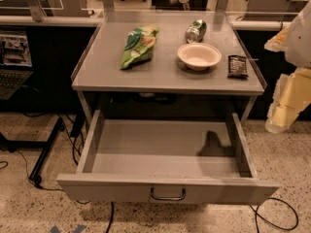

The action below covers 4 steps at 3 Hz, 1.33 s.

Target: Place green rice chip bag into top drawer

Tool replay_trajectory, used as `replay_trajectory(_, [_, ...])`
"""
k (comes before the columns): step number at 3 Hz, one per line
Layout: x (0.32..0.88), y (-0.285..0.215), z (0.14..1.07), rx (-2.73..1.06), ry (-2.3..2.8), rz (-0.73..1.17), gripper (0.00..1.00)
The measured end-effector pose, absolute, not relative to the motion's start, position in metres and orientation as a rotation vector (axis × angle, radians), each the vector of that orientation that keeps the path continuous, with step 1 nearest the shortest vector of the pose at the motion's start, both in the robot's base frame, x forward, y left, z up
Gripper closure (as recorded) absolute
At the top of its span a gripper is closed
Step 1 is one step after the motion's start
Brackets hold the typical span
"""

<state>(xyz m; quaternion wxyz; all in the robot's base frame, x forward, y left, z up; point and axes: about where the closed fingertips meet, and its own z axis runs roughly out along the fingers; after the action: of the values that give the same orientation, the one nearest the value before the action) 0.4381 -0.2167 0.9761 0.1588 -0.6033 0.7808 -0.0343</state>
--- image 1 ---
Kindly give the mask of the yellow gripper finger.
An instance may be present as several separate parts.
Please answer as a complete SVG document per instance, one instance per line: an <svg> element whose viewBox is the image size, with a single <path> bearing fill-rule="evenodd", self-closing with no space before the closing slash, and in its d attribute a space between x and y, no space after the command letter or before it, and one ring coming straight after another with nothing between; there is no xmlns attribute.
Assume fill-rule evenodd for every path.
<svg viewBox="0 0 311 233"><path fill-rule="evenodd" d="M290 75L282 74L272 98L265 129L270 133L282 133L311 104L311 69L296 68Z"/></svg>
<svg viewBox="0 0 311 233"><path fill-rule="evenodd" d="M285 51L288 31L289 27L283 28L264 44L264 48L273 52Z"/></svg>

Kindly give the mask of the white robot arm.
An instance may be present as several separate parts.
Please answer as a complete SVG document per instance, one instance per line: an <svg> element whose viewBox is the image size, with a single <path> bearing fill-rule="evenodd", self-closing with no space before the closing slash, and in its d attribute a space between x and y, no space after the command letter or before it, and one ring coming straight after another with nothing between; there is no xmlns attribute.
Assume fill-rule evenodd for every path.
<svg viewBox="0 0 311 233"><path fill-rule="evenodd" d="M268 132L282 133L311 104L311 2L264 48L282 51L286 61L296 67L293 73L282 74L277 81L265 122Z"/></svg>

